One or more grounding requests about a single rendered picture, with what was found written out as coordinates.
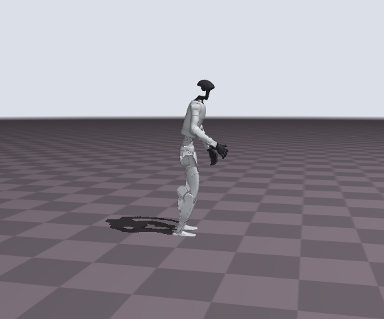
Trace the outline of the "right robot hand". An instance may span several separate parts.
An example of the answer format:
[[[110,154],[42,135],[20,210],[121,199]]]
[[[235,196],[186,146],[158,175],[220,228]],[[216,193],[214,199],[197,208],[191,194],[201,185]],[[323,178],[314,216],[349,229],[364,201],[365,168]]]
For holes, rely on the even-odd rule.
[[[210,147],[213,148],[214,150],[217,150],[217,152],[222,156],[222,159],[224,159],[228,152],[228,149],[226,149],[224,146],[226,147],[227,145],[221,145],[217,143],[216,148],[214,148],[213,146],[210,146]]]

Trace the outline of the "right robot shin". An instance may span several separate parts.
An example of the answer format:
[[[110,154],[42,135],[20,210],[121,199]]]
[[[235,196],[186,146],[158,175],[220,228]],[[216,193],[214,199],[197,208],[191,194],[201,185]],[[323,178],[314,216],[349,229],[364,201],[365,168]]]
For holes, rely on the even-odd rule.
[[[189,220],[189,218],[193,212],[194,206],[196,204],[196,202],[193,203],[193,200],[194,200],[194,197],[190,193],[188,193],[184,196],[184,200],[183,200],[180,214],[179,214],[180,220],[179,220],[179,224],[178,224],[178,228],[177,228],[177,232],[179,232],[179,233],[176,232],[177,234],[182,233],[182,231],[186,225],[186,222]],[[180,230],[181,230],[181,232],[180,232]]]

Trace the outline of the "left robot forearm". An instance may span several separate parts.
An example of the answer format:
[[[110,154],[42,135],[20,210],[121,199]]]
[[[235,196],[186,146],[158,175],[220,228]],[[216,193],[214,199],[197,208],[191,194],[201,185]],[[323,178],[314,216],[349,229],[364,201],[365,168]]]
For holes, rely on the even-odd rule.
[[[202,129],[202,132],[204,132],[204,129]],[[204,132],[205,133],[205,132]],[[206,145],[204,142],[202,142],[202,144],[205,146],[205,148],[208,150],[210,147],[208,145]]]

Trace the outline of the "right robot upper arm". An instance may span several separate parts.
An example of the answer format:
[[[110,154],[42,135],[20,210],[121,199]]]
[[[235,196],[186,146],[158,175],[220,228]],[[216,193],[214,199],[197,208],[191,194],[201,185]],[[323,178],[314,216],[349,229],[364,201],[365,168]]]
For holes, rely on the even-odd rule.
[[[199,122],[199,114],[201,112],[201,105],[194,103],[191,105],[191,119],[190,119],[190,129],[189,133],[192,136],[196,136],[196,133],[193,131],[194,127],[197,126]]]

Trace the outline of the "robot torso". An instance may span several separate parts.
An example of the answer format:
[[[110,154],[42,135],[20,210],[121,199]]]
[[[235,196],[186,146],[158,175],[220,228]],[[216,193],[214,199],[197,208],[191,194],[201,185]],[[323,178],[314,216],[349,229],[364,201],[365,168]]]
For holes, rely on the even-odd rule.
[[[205,119],[205,114],[206,114],[206,106],[204,103],[201,103],[201,102],[202,102],[202,100],[199,100],[199,101],[192,100],[189,104],[189,107],[187,109],[187,113],[185,115],[185,119],[183,122],[183,127],[181,130],[181,133],[183,135],[185,135],[185,139],[183,139],[183,141],[182,141],[182,145],[181,145],[180,150],[179,150],[179,156],[182,156],[183,152],[186,152],[186,151],[188,151],[189,154],[194,155],[195,148],[193,145],[193,138],[195,138],[196,136],[192,136],[189,133],[190,119],[191,119],[191,105],[194,103],[201,105],[201,112],[199,114],[199,122],[197,123],[197,126],[200,128],[201,124],[203,123],[203,120]],[[191,137],[191,138],[189,138],[189,137]]]

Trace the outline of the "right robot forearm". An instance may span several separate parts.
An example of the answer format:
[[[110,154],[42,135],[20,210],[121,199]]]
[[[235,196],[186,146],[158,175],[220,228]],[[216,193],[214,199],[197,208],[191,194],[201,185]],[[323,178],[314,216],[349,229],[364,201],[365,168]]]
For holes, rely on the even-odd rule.
[[[205,135],[205,133],[202,132],[202,130],[199,127],[195,126],[193,131],[196,133],[198,140],[201,140],[208,146],[213,146],[214,148],[216,148],[217,142],[215,142],[212,138],[209,138],[207,135]]]

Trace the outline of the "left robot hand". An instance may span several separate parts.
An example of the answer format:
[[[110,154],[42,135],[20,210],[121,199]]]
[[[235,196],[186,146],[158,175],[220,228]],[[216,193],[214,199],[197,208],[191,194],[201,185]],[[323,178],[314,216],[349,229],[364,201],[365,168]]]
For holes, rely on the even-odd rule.
[[[210,165],[215,165],[218,162],[218,159],[217,159],[218,158],[218,154],[211,147],[207,151],[209,152],[209,156],[211,158],[211,164]]]

